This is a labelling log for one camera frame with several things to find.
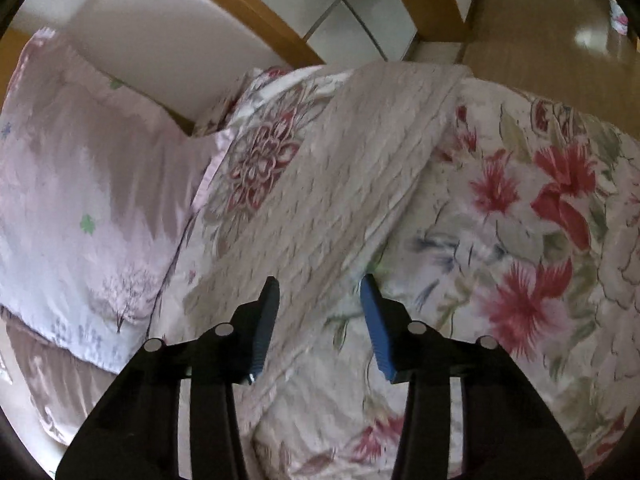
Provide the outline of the wooden padded headboard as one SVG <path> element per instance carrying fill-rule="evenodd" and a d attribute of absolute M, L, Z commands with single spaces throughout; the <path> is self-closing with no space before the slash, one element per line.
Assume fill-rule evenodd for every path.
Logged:
<path fill-rule="evenodd" d="M 1 0 L 1 83 L 41 27 L 67 32 L 94 66 L 169 110 L 180 126 L 251 68 L 319 65 L 262 0 Z"/>

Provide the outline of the white wardrobe with wood frame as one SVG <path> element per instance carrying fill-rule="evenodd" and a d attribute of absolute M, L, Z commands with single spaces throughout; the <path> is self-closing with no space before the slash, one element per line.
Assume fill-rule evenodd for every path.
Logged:
<path fill-rule="evenodd" d="M 468 34 L 473 0 L 260 0 L 323 61 L 400 61 L 413 43 Z"/>

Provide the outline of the mauve pink pillow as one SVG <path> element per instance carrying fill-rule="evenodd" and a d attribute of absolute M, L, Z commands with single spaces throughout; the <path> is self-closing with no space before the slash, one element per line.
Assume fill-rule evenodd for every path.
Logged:
<path fill-rule="evenodd" d="M 115 375 L 58 348 L 8 309 L 1 318 L 44 431 L 70 445 Z"/>

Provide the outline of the floral bed quilt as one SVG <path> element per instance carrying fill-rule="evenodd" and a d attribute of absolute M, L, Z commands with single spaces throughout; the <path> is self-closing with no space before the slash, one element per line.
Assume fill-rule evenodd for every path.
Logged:
<path fill-rule="evenodd" d="M 386 479 L 405 386 L 376 367 L 363 275 L 442 335 L 490 335 L 585 471 L 639 409 L 639 144 L 574 108 L 474 78 L 356 288 L 258 424 L 254 479 Z"/>

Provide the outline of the pink tree print pillow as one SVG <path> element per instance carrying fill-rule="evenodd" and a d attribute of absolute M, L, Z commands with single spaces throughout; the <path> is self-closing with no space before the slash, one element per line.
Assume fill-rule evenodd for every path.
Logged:
<path fill-rule="evenodd" d="M 119 372 L 231 141 L 229 131 L 187 136 L 62 32 L 38 30 L 1 112 L 2 306 Z"/>

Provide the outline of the beige cable knit sweater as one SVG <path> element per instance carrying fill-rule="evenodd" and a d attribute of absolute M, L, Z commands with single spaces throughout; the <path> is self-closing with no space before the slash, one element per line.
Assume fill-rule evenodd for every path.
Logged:
<path fill-rule="evenodd" d="M 203 188 L 153 320 L 200 336 L 279 281 L 265 369 L 236 395 L 250 432 L 356 288 L 452 122 L 463 65 L 376 62 L 247 75 L 196 123 L 224 158 Z"/>

